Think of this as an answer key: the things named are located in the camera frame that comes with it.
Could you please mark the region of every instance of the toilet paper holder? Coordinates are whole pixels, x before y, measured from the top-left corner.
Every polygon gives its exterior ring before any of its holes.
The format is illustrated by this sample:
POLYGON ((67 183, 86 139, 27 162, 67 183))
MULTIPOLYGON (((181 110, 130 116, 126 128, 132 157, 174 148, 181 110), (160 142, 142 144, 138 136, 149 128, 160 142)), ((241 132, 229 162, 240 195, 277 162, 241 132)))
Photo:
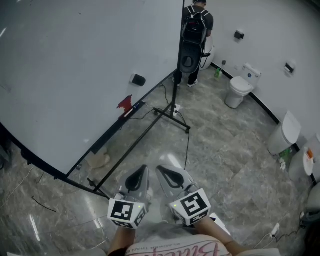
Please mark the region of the toilet paper holder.
POLYGON ((294 61, 288 61, 285 63, 284 69, 286 72, 292 75, 296 69, 296 63, 294 61))

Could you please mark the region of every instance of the person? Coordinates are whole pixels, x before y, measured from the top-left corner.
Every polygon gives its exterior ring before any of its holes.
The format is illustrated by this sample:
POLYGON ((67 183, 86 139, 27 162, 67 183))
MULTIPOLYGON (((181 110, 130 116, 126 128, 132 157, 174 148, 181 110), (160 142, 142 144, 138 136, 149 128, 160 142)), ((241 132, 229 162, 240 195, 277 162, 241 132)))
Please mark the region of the person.
MULTIPOLYGON (((194 11, 195 13, 202 13, 203 11, 206 10, 205 7, 207 6, 207 0, 193 0, 193 3, 194 3, 194 5, 192 7, 189 7, 189 8, 191 8, 192 11, 194 11)), ((182 20, 185 20, 189 16, 190 16, 190 11, 186 7, 186 8, 183 9, 182 20)), ((202 16, 204 18, 205 26, 207 28, 206 36, 210 37, 211 33, 212 33, 212 30, 213 30, 213 27, 214 27, 214 17, 208 11, 204 12, 202 16)), ((191 88, 191 87, 193 87, 193 86, 198 84, 198 74, 199 74, 199 67, 194 73, 192 73, 189 76, 189 81, 188 81, 188 84, 187 84, 188 87, 191 88)), ((182 80, 182 72, 180 70, 178 70, 174 74, 173 82, 175 80, 177 80, 178 86, 180 86, 181 80, 182 80)))
MULTIPOLYGON (((159 227, 154 229, 155 233, 160 233, 165 226, 163 223, 159 224, 159 227)), ((188 232, 181 234, 167 229, 155 239, 152 235, 146 234, 147 241, 137 244, 134 244, 134 229, 119 227, 108 256, 281 256, 278 249, 252 250, 239 245, 209 217, 196 222, 194 227, 196 235, 188 232), (178 238, 170 239, 173 234, 178 238)))

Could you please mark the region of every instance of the red object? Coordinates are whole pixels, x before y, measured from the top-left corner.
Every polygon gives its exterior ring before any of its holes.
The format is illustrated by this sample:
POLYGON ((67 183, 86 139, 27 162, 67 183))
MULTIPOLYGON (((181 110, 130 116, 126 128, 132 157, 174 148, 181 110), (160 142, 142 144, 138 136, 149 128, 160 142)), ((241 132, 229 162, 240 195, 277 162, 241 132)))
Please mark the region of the red object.
POLYGON ((123 101, 120 102, 120 104, 117 107, 117 109, 124 108, 123 115, 125 115, 132 108, 131 98, 132 98, 132 95, 126 97, 123 101))

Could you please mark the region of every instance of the sneaker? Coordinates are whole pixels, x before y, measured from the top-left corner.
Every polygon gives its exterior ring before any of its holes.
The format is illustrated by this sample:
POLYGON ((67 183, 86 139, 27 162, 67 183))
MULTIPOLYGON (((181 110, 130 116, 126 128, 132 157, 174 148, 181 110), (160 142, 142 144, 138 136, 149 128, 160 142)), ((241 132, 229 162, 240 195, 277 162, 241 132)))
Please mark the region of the sneaker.
POLYGON ((193 84, 188 84, 188 87, 191 88, 191 87, 194 87, 198 84, 198 79, 195 80, 195 82, 193 84))
POLYGON ((175 84, 175 78, 174 77, 172 77, 172 82, 173 82, 173 84, 175 84))

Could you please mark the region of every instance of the toilet seat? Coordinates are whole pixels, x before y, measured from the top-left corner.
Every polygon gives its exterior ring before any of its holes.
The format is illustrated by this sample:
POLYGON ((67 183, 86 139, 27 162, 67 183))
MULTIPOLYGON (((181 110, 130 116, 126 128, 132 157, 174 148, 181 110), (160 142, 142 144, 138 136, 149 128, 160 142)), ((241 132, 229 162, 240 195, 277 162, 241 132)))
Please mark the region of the toilet seat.
POLYGON ((298 141, 301 132, 301 125, 294 115, 288 111, 282 123, 283 137, 289 144, 293 145, 298 141))
POLYGON ((244 80, 242 77, 237 76, 230 81, 231 88, 238 94, 246 96, 253 91, 253 86, 244 80))

